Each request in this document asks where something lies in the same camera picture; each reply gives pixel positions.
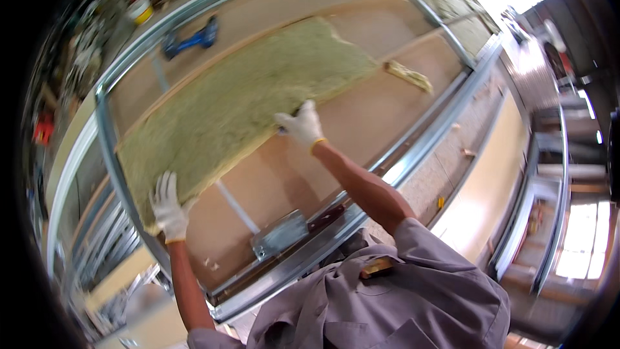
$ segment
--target knife handle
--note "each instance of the knife handle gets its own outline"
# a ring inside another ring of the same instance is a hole
[[[344,205],[338,205],[326,211],[320,217],[308,222],[308,232],[312,232],[315,229],[320,229],[331,224],[338,217],[342,216],[343,213],[345,213],[345,209],[346,208]]]

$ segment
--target glove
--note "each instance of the glove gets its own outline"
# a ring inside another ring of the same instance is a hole
[[[308,148],[310,153],[312,153],[316,143],[327,140],[323,136],[319,115],[314,109],[314,100],[304,101],[297,116],[292,117],[288,113],[276,113],[274,120],[283,126],[299,144]]]
[[[183,206],[177,199],[177,174],[166,171],[157,179],[155,195],[149,192],[151,208],[155,214],[155,223],[166,236],[166,244],[185,240],[189,212],[197,199],[192,198]]]

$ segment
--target paint bucket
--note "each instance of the paint bucket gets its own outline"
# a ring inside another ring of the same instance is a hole
[[[153,15],[153,7],[150,0],[136,0],[127,8],[129,18],[140,26]]]

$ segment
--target debris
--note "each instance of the debris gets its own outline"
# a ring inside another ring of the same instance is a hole
[[[463,155],[464,157],[475,157],[476,153],[471,150],[461,149],[461,155]]]
[[[431,85],[429,78],[418,72],[399,64],[395,60],[391,60],[384,64],[385,70],[403,80],[410,82],[427,93],[433,93],[433,85]]]

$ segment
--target window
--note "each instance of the window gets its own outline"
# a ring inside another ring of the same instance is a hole
[[[609,234],[609,201],[571,205],[569,223],[555,274],[570,279],[598,279]]]

